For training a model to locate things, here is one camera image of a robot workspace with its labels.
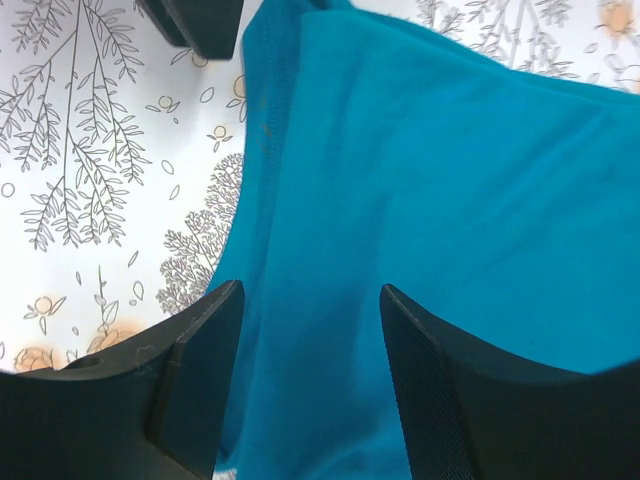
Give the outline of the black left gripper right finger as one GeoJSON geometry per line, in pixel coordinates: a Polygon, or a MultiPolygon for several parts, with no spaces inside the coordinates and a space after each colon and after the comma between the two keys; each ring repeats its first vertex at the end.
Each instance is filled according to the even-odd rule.
{"type": "Polygon", "coordinates": [[[380,293],[415,479],[635,479],[639,365],[582,374],[495,347],[397,288],[380,293]]]}

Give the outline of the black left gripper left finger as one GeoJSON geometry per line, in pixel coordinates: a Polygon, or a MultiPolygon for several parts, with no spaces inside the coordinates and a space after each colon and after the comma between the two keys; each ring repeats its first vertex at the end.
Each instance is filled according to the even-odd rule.
{"type": "Polygon", "coordinates": [[[5,479],[209,479],[244,310],[239,281],[67,367],[1,377],[5,479]]]}

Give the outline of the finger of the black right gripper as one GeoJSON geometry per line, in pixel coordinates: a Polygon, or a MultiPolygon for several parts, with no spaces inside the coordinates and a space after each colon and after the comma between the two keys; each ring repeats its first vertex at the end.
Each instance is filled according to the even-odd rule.
{"type": "Polygon", "coordinates": [[[238,38],[243,0],[142,0],[140,5],[175,47],[207,60],[230,60],[238,38]]]}

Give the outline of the floral table mat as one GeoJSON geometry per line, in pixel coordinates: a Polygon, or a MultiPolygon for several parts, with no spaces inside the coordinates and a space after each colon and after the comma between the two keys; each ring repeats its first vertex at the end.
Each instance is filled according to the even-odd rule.
{"type": "Polygon", "coordinates": [[[138,1],[1,5],[1,372],[112,351],[206,290],[233,221],[243,56],[138,1]]]}

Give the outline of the blue t shirt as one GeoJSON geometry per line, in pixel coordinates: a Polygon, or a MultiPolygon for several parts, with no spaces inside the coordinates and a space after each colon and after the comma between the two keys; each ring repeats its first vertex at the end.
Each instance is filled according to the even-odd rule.
{"type": "Polygon", "coordinates": [[[637,96],[346,1],[264,2],[243,55],[243,183],[213,277],[246,295],[221,469],[409,477],[386,284],[553,366],[638,355],[637,96]]]}

